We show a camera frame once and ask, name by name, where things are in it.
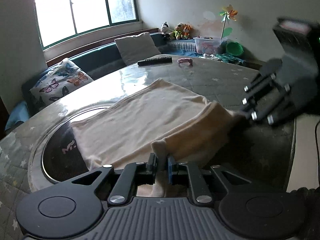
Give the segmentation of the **cream sweatshirt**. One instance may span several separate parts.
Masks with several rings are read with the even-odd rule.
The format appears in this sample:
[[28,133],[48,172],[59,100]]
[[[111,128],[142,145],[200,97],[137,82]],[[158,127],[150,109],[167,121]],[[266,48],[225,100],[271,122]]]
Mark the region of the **cream sweatshirt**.
[[89,170],[105,164],[121,169],[148,161],[154,153],[160,165],[156,180],[141,185],[137,194],[178,197],[185,190],[169,184],[167,157],[203,167],[226,144],[230,129],[241,119],[241,114],[216,101],[158,79],[71,127]]

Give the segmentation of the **black induction cooktop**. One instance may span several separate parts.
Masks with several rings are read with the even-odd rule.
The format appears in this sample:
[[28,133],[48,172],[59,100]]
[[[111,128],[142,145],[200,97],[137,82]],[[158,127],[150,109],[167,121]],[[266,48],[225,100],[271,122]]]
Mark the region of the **black induction cooktop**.
[[56,184],[88,172],[77,146],[72,123],[85,120],[105,109],[99,107],[82,111],[54,129],[41,156],[42,172],[51,183]]

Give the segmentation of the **window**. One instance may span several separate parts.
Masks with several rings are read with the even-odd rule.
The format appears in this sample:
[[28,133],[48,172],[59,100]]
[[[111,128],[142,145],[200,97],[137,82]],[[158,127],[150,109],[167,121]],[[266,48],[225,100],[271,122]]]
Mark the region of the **window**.
[[135,0],[35,0],[34,3],[43,49],[82,34],[138,20]]

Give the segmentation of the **clear plastic box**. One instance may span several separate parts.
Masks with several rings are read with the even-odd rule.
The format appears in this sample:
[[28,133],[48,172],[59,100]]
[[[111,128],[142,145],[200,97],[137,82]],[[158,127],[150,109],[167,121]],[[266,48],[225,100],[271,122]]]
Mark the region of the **clear plastic box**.
[[198,54],[217,54],[222,44],[218,37],[195,37],[196,52]]

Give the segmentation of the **orange plush toy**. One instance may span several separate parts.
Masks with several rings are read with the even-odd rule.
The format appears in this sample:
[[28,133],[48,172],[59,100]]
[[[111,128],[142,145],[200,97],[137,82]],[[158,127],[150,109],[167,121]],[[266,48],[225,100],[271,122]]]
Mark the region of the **orange plush toy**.
[[183,29],[183,39],[184,40],[191,39],[191,31],[192,31],[192,27],[190,25],[186,24]]

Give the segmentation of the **black white plush toy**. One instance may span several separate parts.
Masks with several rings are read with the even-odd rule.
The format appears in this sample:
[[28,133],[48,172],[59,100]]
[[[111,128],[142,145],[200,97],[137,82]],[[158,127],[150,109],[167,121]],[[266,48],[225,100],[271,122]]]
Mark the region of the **black white plush toy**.
[[168,25],[167,21],[165,21],[162,24],[160,30],[161,30],[162,38],[169,40],[170,39],[170,30],[169,30],[169,25]]

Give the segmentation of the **black remote control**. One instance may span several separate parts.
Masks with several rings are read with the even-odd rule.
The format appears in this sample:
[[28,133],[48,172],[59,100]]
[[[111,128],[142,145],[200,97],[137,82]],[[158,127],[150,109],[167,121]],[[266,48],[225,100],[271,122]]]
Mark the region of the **black remote control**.
[[140,67],[154,66],[157,64],[168,64],[168,63],[172,63],[172,57],[170,56],[154,57],[154,58],[144,59],[137,62],[138,66]]

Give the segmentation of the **paper pinwheel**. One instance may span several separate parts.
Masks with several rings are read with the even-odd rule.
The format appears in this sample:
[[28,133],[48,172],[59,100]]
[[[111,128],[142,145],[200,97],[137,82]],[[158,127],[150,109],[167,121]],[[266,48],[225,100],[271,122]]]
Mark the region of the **paper pinwheel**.
[[219,15],[222,17],[221,22],[223,23],[223,28],[221,31],[221,39],[226,37],[225,28],[226,24],[229,23],[230,20],[236,21],[236,16],[238,15],[238,11],[233,8],[231,4],[222,8],[222,11],[219,12]]

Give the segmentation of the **crumpled clothes on sofa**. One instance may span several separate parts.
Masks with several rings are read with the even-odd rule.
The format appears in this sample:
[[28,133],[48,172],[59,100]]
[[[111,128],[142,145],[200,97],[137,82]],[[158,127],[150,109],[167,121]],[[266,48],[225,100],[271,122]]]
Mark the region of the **crumpled clothes on sofa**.
[[201,59],[207,59],[207,60],[214,60],[214,61],[220,61],[224,63],[231,63],[231,64],[236,64],[236,65],[245,65],[245,61],[238,58],[234,57],[231,54],[224,53],[224,54],[206,54],[204,53],[202,56],[199,56]]

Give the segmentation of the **teal sofa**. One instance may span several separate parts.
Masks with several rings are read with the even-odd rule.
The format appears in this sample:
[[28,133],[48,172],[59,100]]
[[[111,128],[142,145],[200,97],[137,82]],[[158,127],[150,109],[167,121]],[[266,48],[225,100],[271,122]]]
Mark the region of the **teal sofa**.
[[[162,54],[179,55],[182,57],[198,57],[196,44],[194,40],[166,41],[160,33],[150,35],[155,46]],[[125,67],[118,48],[114,42],[93,48],[70,58],[78,67],[85,71],[93,80],[99,79],[120,68]],[[9,116],[5,130],[15,129],[18,125],[26,122],[39,111],[39,106],[43,104],[34,103],[29,90],[32,89],[38,81],[43,80],[51,69],[37,73],[31,79],[21,86],[23,101],[18,103]]]

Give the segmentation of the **grey pillow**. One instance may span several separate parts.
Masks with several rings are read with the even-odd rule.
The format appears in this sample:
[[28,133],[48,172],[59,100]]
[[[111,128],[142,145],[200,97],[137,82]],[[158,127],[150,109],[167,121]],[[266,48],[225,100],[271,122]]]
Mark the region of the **grey pillow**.
[[161,54],[148,32],[117,38],[115,43],[127,66]]

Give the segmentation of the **butterfly pillow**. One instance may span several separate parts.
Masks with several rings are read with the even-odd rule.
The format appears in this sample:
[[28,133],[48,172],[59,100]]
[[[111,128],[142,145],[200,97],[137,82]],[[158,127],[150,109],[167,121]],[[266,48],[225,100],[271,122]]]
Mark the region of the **butterfly pillow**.
[[71,92],[93,82],[93,79],[68,58],[63,59],[30,89],[31,100],[38,111]]

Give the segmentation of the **green bowl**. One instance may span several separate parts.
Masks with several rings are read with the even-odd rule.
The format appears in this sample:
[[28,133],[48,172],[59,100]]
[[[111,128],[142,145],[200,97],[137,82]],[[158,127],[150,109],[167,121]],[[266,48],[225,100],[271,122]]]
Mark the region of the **green bowl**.
[[226,52],[234,57],[241,57],[244,53],[244,48],[238,42],[230,41],[226,44]]

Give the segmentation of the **yellow plush toy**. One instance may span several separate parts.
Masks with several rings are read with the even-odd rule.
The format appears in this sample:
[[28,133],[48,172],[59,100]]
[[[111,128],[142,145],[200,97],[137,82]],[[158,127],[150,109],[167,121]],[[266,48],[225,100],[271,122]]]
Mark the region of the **yellow plush toy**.
[[184,39],[184,28],[185,28],[184,23],[179,23],[178,25],[176,25],[176,27],[174,28],[174,30],[171,33],[173,36],[173,39],[175,39],[175,40]]

